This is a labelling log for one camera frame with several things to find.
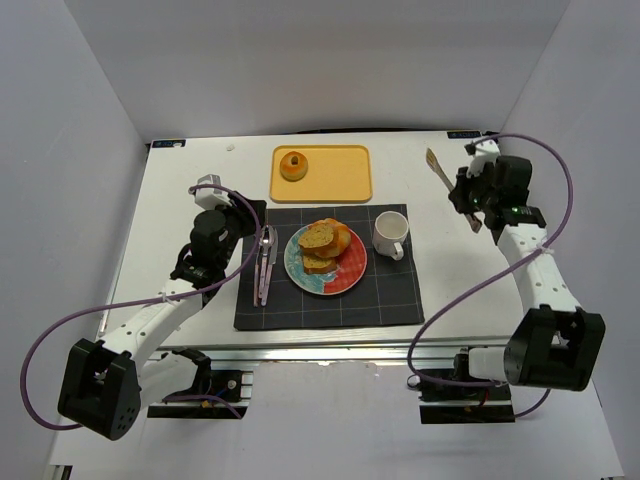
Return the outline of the metal food tongs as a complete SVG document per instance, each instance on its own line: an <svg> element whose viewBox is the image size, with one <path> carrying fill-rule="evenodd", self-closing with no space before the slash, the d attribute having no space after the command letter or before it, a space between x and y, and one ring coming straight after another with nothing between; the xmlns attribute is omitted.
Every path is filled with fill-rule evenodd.
<svg viewBox="0 0 640 480"><path fill-rule="evenodd" d="M447 188L448 192L452 192L454 189L453 183L450 181L444 170L439 164L439 161L434 154L434 152L428 148L426 150L426 163L429 168L438 176L438 178L443 182L444 186ZM465 219L467 220L471 230L474 233L479 233L482 228L482 223L480 220L473 214L465 214Z"/></svg>

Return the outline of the sliced bread piece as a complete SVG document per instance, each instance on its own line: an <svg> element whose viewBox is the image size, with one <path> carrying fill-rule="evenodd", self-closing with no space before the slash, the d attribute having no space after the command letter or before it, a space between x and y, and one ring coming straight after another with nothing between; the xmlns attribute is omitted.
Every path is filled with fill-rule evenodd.
<svg viewBox="0 0 640 480"><path fill-rule="evenodd" d="M331 245L334 237L335 231L331 224L314 224L301 234L298 239L298 245L303 251L317 250Z"/></svg>
<svg viewBox="0 0 640 480"><path fill-rule="evenodd" d="M337 261L331 255L319 252L304 251L302 265L306 274L326 274L337 269Z"/></svg>

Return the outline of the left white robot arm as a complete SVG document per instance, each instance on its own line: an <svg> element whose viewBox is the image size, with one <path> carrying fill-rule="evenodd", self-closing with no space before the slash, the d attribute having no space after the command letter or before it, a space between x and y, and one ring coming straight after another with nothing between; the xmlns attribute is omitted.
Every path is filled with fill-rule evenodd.
<svg viewBox="0 0 640 480"><path fill-rule="evenodd" d="M143 306L100 340L81 339L73 345L59 413L118 440L147 406L167 397L207 394L211 361L204 353L179 347L158 361L151 356L217 294L230 276L226 269L238 241L254 235L265 211L265 201L242 198L198 214L165 285L169 296Z"/></svg>

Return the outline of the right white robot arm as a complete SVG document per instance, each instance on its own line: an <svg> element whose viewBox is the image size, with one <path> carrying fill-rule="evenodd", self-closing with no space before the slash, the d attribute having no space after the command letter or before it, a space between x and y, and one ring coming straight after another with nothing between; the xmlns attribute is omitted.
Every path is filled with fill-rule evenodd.
<svg viewBox="0 0 640 480"><path fill-rule="evenodd" d="M546 221L528 205L529 160L482 155L462 167L449 195L457 212L482 213L499 251L513 269L524 317L503 348L473 348L474 379L510 385L582 391L604 338L601 315L585 311L571 294L545 246Z"/></svg>

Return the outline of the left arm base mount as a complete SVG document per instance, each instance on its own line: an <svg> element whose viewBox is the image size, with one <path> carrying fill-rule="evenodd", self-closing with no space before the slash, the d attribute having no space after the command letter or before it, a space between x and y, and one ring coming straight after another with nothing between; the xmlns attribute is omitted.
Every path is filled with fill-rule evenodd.
<svg viewBox="0 0 640 480"><path fill-rule="evenodd" d="M240 420L244 417L252 395L252 371L184 347L162 352L157 362L164 359L185 360L195 368L189 386L170 394L171 397L195 396L195 399L152 404L147 410L148 418Z"/></svg>

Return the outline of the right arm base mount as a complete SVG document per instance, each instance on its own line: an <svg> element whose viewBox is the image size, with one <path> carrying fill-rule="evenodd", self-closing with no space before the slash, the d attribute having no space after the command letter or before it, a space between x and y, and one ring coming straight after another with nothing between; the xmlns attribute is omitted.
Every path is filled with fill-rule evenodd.
<svg viewBox="0 0 640 480"><path fill-rule="evenodd" d="M417 375L407 378L407 387L418 393L423 425L513 423L515 414L508 386L458 387L425 382Z"/></svg>

